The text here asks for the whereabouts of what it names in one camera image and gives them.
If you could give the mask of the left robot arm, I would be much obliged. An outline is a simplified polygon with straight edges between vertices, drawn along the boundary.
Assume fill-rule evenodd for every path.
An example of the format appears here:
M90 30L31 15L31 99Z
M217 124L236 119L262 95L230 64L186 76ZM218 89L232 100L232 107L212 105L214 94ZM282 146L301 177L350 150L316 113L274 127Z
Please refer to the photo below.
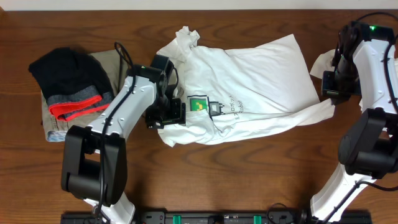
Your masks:
M185 124L186 106L169 84L177 69L156 55L150 66L133 65L111 104L86 127L65 136L62 189L93 207L91 213L64 213L61 223L133 223L136 208L124 189L126 141L141 116L148 128Z

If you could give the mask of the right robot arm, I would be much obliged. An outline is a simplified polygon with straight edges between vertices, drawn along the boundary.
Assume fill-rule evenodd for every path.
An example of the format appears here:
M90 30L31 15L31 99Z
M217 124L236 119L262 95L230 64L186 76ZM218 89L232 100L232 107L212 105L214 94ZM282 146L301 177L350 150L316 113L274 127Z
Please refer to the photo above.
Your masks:
M310 201L308 223L340 223L347 206L367 186L397 172L397 36L389 27L353 21L338 34L322 95L336 102L362 97L361 116L341 138L338 166Z

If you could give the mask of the white printed t-shirt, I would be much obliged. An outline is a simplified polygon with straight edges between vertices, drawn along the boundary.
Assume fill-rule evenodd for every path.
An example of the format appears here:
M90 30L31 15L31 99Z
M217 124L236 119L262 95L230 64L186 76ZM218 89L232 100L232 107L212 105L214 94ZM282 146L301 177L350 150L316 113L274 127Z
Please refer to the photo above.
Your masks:
M174 94L187 107L185 124L159 130L167 145L259 138L334 115L332 102L319 99L293 35L229 50L200 46L199 39L183 27L159 50L177 69Z

